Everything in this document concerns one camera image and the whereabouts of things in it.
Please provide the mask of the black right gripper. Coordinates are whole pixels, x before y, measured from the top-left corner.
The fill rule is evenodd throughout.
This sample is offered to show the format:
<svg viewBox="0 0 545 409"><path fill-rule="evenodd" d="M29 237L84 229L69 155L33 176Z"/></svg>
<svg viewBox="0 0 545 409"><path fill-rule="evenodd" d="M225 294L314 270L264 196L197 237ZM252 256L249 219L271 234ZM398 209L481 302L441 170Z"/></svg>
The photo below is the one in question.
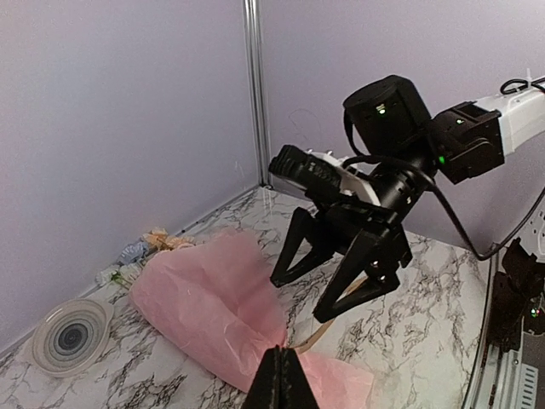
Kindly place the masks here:
<svg viewBox="0 0 545 409"><path fill-rule="evenodd" d="M279 288L298 280L337 252L344 257L318 300L313 316L325 323L399 286L396 272L412 260L402 221L395 210L354 197L331 204L317 202L318 212L294 210L283 248L270 280ZM293 267L306 240L310 251Z"/></svg>

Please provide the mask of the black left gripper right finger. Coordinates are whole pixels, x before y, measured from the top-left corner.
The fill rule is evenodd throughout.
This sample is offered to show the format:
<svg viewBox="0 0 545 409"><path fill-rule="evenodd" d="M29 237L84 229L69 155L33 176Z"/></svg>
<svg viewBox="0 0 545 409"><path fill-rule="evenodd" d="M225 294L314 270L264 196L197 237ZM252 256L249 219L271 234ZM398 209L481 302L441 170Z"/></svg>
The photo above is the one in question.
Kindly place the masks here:
<svg viewBox="0 0 545 409"><path fill-rule="evenodd" d="M294 349L282 349L280 369L280 407L318 409L318 403Z"/></svg>

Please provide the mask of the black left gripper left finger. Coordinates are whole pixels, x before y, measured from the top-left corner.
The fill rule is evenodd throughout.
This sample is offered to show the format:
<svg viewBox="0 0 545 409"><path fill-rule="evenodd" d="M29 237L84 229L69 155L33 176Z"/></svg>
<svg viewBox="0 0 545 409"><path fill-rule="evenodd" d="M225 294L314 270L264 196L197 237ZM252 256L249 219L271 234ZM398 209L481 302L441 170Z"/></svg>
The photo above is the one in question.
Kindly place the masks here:
<svg viewBox="0 0 545 409"><path fill-rule="evenodd" d="M243 409L278 409L280 404L281 348L268 349L262 357Z"/></svg>

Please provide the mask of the beige raffia ribbon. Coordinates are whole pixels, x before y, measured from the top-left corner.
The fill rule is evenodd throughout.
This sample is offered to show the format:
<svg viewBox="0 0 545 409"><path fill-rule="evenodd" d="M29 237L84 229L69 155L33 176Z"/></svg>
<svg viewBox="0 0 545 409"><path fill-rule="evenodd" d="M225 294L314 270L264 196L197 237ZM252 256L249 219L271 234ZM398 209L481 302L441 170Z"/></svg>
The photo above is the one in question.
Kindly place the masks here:
<svg viewBox="0 0 545 409"><path fill-rule="evenodd" d="M351 295L353 292L355 292L364 282L366 281L366 278L359 278L356 279L343 293L344 296ZM310 350L315 343L319 341L319 339L329 330L329 328L332 326L332 324L335 322L336 318L333 318L331 320L328 320L327 322L323 323L316 331L314 331L310 337L308 337L305 341L295 345L293 349L298 354L304 354L308 350Z"/></svg>

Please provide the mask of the pink wrapping paper sheet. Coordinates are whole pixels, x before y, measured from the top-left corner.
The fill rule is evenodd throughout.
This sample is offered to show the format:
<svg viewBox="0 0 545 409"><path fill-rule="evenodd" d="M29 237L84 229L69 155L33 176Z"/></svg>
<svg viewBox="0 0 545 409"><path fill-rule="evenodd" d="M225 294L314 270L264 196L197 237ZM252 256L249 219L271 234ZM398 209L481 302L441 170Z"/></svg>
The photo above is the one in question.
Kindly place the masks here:
<svg viewBox="0 0 545 409"><path fill-rule="evenodd" d="M130 287L129 299L204 369L264 399L269 389L255 378L262 358L288 345L271 272L256 236L228 228L200 245L160 251Z"/></svg>

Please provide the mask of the large pink fake rose stem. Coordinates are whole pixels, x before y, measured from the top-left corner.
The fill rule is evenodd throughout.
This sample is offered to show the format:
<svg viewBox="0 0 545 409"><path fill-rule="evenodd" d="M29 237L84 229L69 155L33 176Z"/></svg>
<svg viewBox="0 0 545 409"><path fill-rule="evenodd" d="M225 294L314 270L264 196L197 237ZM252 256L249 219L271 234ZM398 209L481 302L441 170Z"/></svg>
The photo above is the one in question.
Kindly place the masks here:
<svg viewBox="0 0 545 409"><path fill-rule="evenodd" d="M141 238L148 244L148 252L150 254L160 251L173 251L196 245L193 238L170 235L163 228L154 228L150 232L144 233Z"/></svg>

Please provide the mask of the white fake flower stem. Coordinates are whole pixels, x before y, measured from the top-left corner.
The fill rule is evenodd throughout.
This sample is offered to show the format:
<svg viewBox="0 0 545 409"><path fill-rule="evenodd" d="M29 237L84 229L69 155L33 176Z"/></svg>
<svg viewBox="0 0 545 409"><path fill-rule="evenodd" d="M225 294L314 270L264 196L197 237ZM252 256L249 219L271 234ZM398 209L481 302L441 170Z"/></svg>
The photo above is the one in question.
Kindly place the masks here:
<svg viewBox="0 0 545 409"><path fill-rule="evenodd" d="M95 276L95 282L99 287L115 283L129 290L140 276L142 266L139 263L128 265L111 265Z"/></svg>

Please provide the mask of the blue fake flower stem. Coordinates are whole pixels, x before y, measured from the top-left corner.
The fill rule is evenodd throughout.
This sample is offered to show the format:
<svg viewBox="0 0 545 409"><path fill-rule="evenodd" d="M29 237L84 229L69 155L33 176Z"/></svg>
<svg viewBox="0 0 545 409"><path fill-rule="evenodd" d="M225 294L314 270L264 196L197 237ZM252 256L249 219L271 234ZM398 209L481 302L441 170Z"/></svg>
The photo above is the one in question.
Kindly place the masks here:
<svg viewBox="0 0 545 409"><path fill-rule="evenodd" d="M118 257L119 265L129 265L143 259L149 251L149 244L146 241L136 241L127 245Z"/></svg>

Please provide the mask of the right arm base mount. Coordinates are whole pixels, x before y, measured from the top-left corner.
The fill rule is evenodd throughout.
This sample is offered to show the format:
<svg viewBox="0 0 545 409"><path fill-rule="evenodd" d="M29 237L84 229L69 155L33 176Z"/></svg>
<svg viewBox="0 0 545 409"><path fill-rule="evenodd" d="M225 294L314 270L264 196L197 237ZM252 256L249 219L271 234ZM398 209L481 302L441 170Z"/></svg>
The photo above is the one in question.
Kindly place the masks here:
<svg viewBox="0 0 545 409"><path fill-rule="evenodd" d="M520 349L524 331L544 334L544 264L515 239L493 280L487 341L506 354Z"/></svg>

